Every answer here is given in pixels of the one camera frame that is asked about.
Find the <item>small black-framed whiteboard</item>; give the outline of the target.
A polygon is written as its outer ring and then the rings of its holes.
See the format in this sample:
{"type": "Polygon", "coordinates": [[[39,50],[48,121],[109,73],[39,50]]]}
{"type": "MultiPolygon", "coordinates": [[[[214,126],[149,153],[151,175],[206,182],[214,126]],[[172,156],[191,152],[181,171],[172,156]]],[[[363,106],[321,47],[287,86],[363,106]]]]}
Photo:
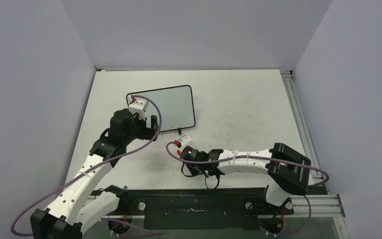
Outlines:
{"type": "Polygon", "coordinates": [[[150,89],[126,94],[127,103],[132,95],[140,95],[151,99],[162,115],[161,132],[178,131],[196,125],[192,88],[190,85],[179,85],[158,89],[150,89]]]}

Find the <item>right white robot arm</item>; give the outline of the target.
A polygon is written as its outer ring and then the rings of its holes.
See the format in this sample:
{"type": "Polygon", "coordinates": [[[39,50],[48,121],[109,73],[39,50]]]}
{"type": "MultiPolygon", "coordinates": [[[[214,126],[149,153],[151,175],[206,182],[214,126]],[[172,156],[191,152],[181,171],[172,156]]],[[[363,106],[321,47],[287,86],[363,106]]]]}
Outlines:
{"type": "Polygon", "coordinates": [[[225,149],[204,152],[186,145],[177,150],[177,155],[188,168],[208,177],[219,179],[232,173],[270,176],[273,182],[267,186],[261,200],[262,208],[267,213],[276,212],[289,196],[304,196],[308,191],[311,160],[284,143],[250,152],[225,149]]]}

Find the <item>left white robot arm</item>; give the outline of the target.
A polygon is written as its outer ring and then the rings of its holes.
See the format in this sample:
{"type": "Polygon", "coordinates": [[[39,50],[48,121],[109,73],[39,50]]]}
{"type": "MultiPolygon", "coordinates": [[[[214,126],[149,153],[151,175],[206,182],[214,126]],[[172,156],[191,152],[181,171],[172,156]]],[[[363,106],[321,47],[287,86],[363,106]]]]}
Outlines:
{"type": "Polygon", "coordinates": [[[75,177],[56,192],[59,196],[44,210],[36,209],[30,216],[35,239],[81,239],[85,232],[110,212],[123,214],[128,209],[127,192],[109,186],[102,195],[85,205],[86,200],[118,160],[129,155],[127,146],[134,140],[155,141],[161,117],[152,115],[147,127],[144,112],[122,109],[116,111],[93,144],[75,177]]]}

